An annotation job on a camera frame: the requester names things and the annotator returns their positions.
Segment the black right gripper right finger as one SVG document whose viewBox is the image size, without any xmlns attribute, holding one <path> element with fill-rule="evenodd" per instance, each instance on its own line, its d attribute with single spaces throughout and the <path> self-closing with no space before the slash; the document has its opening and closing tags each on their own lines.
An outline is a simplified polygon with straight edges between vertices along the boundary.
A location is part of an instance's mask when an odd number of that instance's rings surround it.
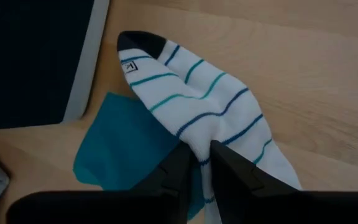
<svg viewBox="0 0 358 224">
<path fill-rule="evenodd" d="M 238 197 L 257 200 L 298 200 L 301 192 L 259 169 L 221 142 L 211 142 L 213 184 L 216 191 L 223 184 L 233 187 Z"/>
</svg>

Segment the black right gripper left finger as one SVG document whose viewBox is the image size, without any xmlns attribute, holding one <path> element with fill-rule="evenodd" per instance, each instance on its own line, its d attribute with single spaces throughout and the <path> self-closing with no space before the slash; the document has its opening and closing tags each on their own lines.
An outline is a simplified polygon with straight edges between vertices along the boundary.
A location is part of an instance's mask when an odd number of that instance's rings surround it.
<svg viewBox="0 0 358 224">
<path fill-rule="evenodd" d="M 150 195 L 178 195 L 187 191 L 195 162 L 189 145 L 179 143 L 155 169 L 132 190 Z"/>
</svg>

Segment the teal garment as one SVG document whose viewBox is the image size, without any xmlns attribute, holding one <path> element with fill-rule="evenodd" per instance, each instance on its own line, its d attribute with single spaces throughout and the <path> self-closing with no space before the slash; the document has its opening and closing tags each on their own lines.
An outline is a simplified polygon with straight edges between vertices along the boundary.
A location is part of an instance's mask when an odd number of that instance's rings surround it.
<svg viewBox="0 0 358 224">
<path fill-rule="evenodd" d="M 83 184 L 129 190 L 177 147 L 190 149 L 140 100 L 108 93 L 78 149 L 73 172 Z"/>
</svg>

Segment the white sock with blue stripes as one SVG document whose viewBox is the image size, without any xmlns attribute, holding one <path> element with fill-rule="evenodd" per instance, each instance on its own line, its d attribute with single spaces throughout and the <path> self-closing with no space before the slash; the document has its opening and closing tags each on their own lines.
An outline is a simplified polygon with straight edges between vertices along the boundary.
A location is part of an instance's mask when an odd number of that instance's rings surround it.
<svg viewBox="0 0 358 224">
<path fill-rule="evenodd" d="M 152 115 L 187 143 L 201 166 L 205 224 L 220 224 L 211 183 L 210 144 L 217 140 L 273 177 L 299 189 L 248 87 L 186 48 L 145 31 L 123 31 L 117 52 L 125 78 Z"/>
</svg>

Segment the navy fabric bin white stripes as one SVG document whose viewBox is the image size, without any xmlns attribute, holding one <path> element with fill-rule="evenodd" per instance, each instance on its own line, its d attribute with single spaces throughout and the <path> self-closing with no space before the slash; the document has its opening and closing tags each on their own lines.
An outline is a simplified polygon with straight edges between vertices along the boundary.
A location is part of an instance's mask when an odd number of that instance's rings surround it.
<svg viewBox="0 0 358 224">
<path fill-rule="evenodd" d="M 0 0 L 0 129 L 80 119 L 110 0 Z"/>
</svg>

